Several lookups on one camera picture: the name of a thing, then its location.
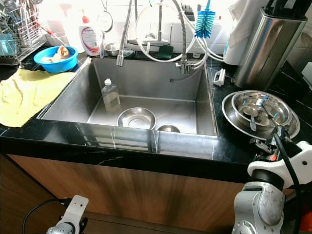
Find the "stainless steel sink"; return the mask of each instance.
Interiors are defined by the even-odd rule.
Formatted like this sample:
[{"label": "stainless steel sink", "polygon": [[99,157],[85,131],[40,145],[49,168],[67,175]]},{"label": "stainless steel sink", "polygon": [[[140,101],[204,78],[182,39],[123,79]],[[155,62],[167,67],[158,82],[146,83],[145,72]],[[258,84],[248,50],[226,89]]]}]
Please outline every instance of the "stainless steel sink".
[{"label": "stainless steel sink", "polygon": [[73,81],[38,118],[117,126],[120,113],[106,112],[101,96],[105,79],[117,85],[122,110],[144,107],[156,126],[173,125],[181,133],[216,136],[215,115],[206,67],[181,75],[173,63],[89,58]]}]

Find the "white plastic bottle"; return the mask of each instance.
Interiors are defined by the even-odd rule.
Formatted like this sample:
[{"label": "white plastic bottle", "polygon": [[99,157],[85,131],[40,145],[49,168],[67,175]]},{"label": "white plastic bottle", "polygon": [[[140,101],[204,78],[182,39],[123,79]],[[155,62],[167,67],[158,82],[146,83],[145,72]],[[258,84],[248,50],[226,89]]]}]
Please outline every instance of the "white plastic bottle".
[{"label": "white plastic bottle", "polygon": [[121,105],[117,86],[112,84],[110,79],[106,79],[104,83],[105,87],[101,92],[105,104],[105,109],[110,113],[120,111]]},{"label": "white plastic bottle", "polygon": [[92,25],[88,17],[82,17],[83,25],[79,26],[79,36],[85,52],[90,56],[100,53],[103,33],[100,28]]}]

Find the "dish rack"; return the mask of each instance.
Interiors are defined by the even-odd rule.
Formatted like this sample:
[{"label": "dish rack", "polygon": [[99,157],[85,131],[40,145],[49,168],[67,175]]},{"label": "dish rack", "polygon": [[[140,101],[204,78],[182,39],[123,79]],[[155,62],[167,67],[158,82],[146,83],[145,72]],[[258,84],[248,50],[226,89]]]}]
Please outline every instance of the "dish rack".
[{"label": "dish rack", "polygon": [[[46,43],[37,24],[38,11],[21,4],[0,17],[0,65],[20,65],[32,52]],[[40,22],[48,28],[46,22]]]}]

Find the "black countertop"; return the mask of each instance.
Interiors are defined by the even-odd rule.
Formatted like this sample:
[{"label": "black countertop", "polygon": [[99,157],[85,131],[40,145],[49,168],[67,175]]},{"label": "black countertop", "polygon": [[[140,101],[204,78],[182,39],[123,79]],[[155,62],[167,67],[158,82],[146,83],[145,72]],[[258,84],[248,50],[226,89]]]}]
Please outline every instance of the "black countertop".
[{"label": "black countertop", "polygon": [[[208,60],[207,65],[212,84],[221,64]],[[36,68],[31,57],[25,61],[25,68]],[[0,79],[6,79],[16,67],[0,66],[0,71]],[[245,183],[249,178],[247,165],[253,158],[250,137],[235,129],[221,110],[223,98],[234,91],[237,89],[229,78],[223,87],[211,85],[218,136],[127,129],[127,134],[138,140],[118,144],[115,137],[108,140],[101,135],[105,131],[114,136],[125,133],[112,132],[114,127],[41,120],[36,115],[22,128],[0,125],[0,152]],[[301,130],[294,141],[312,143],[311,93],[287,62],[269,92],[284,99],[299,115]]]}]

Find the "wooden cabinet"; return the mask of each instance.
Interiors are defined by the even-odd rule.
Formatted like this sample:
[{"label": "wooden cabinet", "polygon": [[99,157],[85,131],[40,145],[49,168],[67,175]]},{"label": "wooden cabinet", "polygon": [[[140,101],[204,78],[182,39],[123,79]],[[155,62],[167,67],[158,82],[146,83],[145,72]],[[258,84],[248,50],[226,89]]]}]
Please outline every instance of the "wooden cabinet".
[{"label": "wooden cabinet", "polygon": [[234,198],[243,187],[180,175],[10,157],[57,197],[89,198],[90,212],[199,231],[230,231]]},{"label": "wooden cabinet", "polygon": [[[4,156],[0,156],[0,233],[20,234],[26,214],[39,203],[54,198]],[[55,226],[65,207],[51,202],[33,212],[26,233],[45,233]]]}]

